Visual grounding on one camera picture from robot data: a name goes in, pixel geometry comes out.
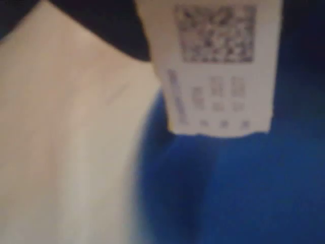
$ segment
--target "cloth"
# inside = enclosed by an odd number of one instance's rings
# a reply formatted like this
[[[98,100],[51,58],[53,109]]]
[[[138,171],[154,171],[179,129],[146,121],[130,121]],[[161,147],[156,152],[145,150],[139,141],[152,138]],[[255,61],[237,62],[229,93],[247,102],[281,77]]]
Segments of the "cloth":
[[[325,243],[324,9],[282,34],[269,134],[173,135],[158,96],[139,155],[153,243]]]

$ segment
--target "qr code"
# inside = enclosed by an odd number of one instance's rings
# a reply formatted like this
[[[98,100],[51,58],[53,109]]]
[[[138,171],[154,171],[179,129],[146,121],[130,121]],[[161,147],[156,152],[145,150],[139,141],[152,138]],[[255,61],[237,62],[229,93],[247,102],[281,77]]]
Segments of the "qr code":
[[[185,62],[253,62],[255,5],[177,5],[174,14]]]

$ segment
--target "label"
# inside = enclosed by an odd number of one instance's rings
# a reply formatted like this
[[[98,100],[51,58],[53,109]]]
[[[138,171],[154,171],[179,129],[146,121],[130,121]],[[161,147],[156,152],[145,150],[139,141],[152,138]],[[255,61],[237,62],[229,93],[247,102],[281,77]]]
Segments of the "label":
[[[176,134],[268,132],[282,0],[137,0]]]

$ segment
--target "clothing tag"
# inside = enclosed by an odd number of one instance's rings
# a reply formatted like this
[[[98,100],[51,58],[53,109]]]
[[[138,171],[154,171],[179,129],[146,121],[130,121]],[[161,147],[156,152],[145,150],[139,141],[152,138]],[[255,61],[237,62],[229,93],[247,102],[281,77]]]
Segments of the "clothing tag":
[[[137,0],[170,130],[268,132],[282,0]]]

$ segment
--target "blue fabric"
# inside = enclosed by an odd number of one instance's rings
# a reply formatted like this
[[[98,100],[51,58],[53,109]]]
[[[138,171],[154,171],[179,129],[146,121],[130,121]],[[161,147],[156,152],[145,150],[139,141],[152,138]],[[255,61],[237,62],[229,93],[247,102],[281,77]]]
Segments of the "blue fabric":
[[[325,243],[324,10],[281,37],[269,134],[175,136],[158,95],[138,168],[154,244]]]

